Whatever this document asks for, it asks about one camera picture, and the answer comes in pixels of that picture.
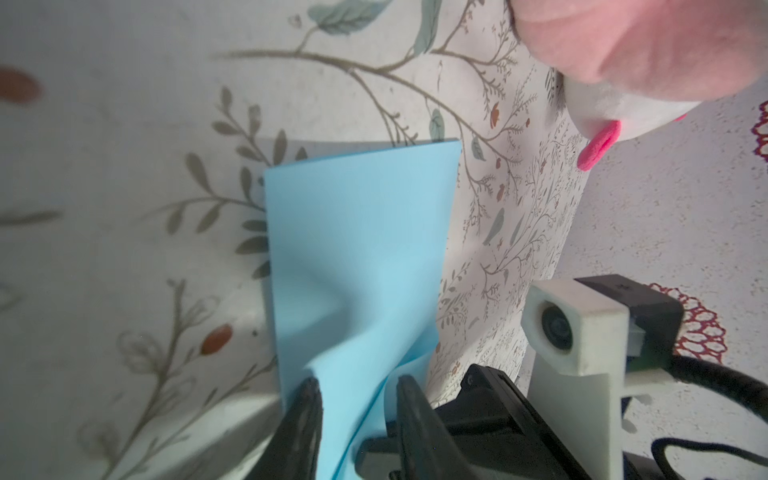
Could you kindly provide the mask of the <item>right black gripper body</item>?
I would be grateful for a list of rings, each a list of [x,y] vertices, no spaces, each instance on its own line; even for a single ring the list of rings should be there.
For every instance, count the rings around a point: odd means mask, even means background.
[[[587,473],[501,370],[473,364],[457,397],[432,408],[476,479],[585,479]],[[396,418],[358,449],[363,479],[402,479]]]

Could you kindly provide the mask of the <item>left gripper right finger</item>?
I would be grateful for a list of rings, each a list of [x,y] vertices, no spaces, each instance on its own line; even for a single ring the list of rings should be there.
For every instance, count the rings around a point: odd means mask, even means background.
[[[396,386],[397,444],[402,479],[476,479],[420,385],[409,375]]]

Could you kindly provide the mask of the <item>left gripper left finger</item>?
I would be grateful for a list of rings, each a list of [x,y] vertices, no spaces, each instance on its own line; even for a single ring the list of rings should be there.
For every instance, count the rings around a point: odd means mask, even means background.
[[[269,445],[245,479],[315,479],[322,439],[323,412],[318,379],[305,379]]]

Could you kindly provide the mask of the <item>light blue paper sheet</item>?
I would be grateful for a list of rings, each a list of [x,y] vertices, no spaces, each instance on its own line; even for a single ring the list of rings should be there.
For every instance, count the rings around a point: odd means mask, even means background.
[[[363,440],[395,417],[395,385],[426,381],[461,154],[458,141],[275,167],[265,175],[281,395],[315,377],[317,475],[355,477]]]

